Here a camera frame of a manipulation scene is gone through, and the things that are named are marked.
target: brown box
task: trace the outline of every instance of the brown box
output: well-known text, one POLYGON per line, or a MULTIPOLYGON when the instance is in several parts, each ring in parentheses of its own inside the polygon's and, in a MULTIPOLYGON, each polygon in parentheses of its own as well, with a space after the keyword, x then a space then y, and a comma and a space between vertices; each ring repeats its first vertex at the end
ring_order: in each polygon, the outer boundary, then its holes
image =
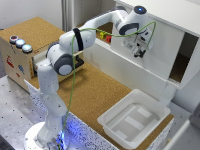
MULTIPOLYGON (((29 81, 35 77, 33 57, 47 50, 49 45, 58 41, 64 33, 39 17, 0 31, 0 50, 7 75, 28 91, 24 79, 29 81), (10 44, 10 36, 12 35, 25 40, 26 44, 32 46, 33 52, 25 54, 21 49, 10 44)), ((59 76, 59 81, 66 77, 59 76)))

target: clear plastic container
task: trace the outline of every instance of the clear plastic container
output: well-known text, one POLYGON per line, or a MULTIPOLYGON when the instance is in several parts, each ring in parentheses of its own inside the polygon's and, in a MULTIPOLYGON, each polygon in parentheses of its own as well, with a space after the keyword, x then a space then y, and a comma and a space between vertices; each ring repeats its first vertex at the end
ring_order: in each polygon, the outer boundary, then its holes
POLYGON ((98 122, 122 147, 136 149, 169 113, 169 108, 136 89, 100 116, 98 122))

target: white countertop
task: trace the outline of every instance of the white countertop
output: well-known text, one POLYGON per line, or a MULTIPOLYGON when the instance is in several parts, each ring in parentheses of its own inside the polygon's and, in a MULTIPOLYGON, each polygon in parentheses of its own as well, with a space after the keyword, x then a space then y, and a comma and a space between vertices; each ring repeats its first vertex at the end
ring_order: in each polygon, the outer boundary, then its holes
POLYGON ((149 16, 200 36, 200 6, 186 0, 115 0, 127 7, 144 6, 149 16))

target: cable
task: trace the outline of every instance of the cable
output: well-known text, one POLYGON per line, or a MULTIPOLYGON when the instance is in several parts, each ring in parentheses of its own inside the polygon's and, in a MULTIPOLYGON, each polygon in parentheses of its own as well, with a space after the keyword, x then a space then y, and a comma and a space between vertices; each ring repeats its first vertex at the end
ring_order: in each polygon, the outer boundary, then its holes
MULTIPOLYGON (((151 40, 152 40, 152 37, 153 37, 154 31, 155 31, 155 28, 156 28, 156 22, 155 22, 155 21, 150 22, 149 24, 145 25, 144 27, 142 27, 141 29, 137 30, 136 32, 131 33, 131 34, 128 34, 128 35, 114 35, 114 34, 111 34, 111 33, 105 32, 105 31, 103 31, 103 30, 94 29, 94 28, 86 28, 86 29, 82 29, 82 30, 80 30, 80 32, 82 32, 82 31, 87 31, 87 30, 96 30, 96 31, 104 32, 104 33, 106 33, 107 35, 111 35, 111 36, 114 36, 114 37, 128 37, 128 36, 131 36, 131 35, 137 34, 138 32, 140 32, 141 30, 145 29, 146 27, 148 27, 148 26, 151 25, 151 24, 154 24, 154 28, 153 28, 153 31, 152 31, 151 37, 150 37, 150 39, 149 39, 149 42, 148 42, 148 44, 147 44, 147 48, 148 48, 149 43, 150 43, 151 40)), ((72 57, 73 57, 73 68, 74 68, 74 71, 73 71, 73 83, 72 83, 72 89, 71 89, 71 95, 70 95, 70 100, 69 100, 68 111, 67 111, 67 114, 66 114, 66 117, 65 117, 64 123, 63 123, 62 132, 63 132, 64 129, 65 129, 66 122, 67 122, 67 117, 68 117, 68 115, 69 115, 69 110, 70 110, 70 107, 71 107, 72 96, 73 96, 73 91, 74 91, 75 77, 76 77, 76 70, 75 70, 75 57, 73 56, 73 53, 74 53, 74 47, 73 47, 73 45, 74 45, 74 39, 75 39, 75 35, 74 35, 73 38, 72 38, 72 57)))

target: red object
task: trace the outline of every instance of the red object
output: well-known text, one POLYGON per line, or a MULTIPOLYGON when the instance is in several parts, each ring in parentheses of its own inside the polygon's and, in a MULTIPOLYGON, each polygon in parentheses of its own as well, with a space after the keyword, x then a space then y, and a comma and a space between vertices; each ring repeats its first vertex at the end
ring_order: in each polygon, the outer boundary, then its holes
POLYGON ((106 36, 106 41, 107 41, 108 43, 110 43, 110 42, 111 42, 111 38, 112 38, 112 36, 110 36, 110 35, 106 36))
POLYGON ((16 73, 16 75, 17 75, 18 77, 20 77, 20 75, 19 75, 18 73, 16 73))
POLYGON ((7 58, 7 63, 8 63, 12 68, 14 68, 13 63, 12 63, 12 61, 10 60, 10 56, 8 56, 8 58, 7 58))

